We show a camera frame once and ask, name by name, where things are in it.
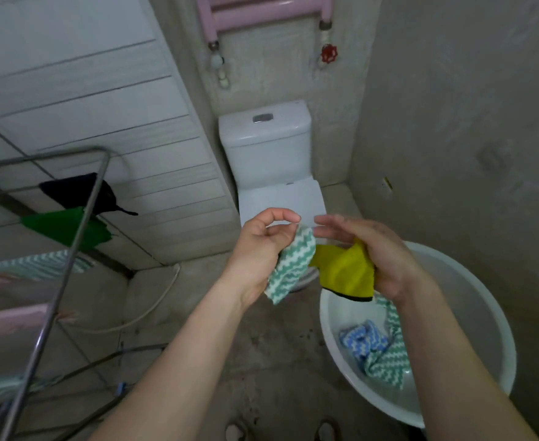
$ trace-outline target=white cable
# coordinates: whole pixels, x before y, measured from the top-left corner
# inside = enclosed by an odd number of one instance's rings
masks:
[[[84,334],[107,334],[107,333],[114,333],[115,331],[120,331],[121,329],[125,329],[125,328],[128,328],[129,326],[132,326],[132,325],[136,324],[140,320],[146,318],[148,316],[148,314],[150,314],[150,312],[152,312],[155,308],[157,308],[159,306],[159,304],[163,301],[165,296],[167,296],[168,292],[170,292],[172,286],[174,285],[175,281],[178,278],[179,271],[182,269],[182,266],[179,263],[176,266],[177,266],[177,269],[175,270],[174,278],[171,280],[170,285],[165,289],[165,291],[163,291],[163,294],[155,301],[155,303],[152,304],[151,307],[147,311],[142,313],[139,317],[131,320],[130,322],[124,323],[123,325],[114,326],[112,328],[104,328],[104,329],[100,329],[100,330],[83,328],[81,326],[75,326],[75,325],[70,325],[70,324],[66,324],[67,327],[71,328],[73,331],[77,331],[78,333],[84,333]]]

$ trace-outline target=white basin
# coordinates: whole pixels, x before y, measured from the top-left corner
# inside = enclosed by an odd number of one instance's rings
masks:
[[[477,355],[510,394],[516,375],[515,341],[508,321],[490,291],[465,267],[445,254],[422,244],[406,243],[421,265],[443,289],[459,325]],[[371,404],[391,417],[415,427],[425,426],[412,375],[396,390],[360,371],[354,358],[339,342],[339,332],[365,320],[373,320],[385,333],[385,311],[374,302],[354,302],[323,289],[320,325],[324,341],[337,367],[349,383]]]

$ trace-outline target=person's left hand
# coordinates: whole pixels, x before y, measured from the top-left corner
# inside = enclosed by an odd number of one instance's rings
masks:
[[[238,290],[246,309],[265,290],[268,277],[278,262],[278,254],[292,243],[300,222],[300,215],[290,209],[270,207],[243,225],[235,249],[222,273]],[[292,224],[276,224],[289,221]]]

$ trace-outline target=toilet tank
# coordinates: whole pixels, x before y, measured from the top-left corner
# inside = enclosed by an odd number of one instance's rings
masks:
[[[237,188],[256,189],[310,177],[311,122],[303,100],[221,116],[221,143]]]

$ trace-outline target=red valve handle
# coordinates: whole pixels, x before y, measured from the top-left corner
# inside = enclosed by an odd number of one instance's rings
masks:
[[[320,58],[324,63],[333,63],[338,55],[337,47],[330,43],[325,44],[320,52]]]

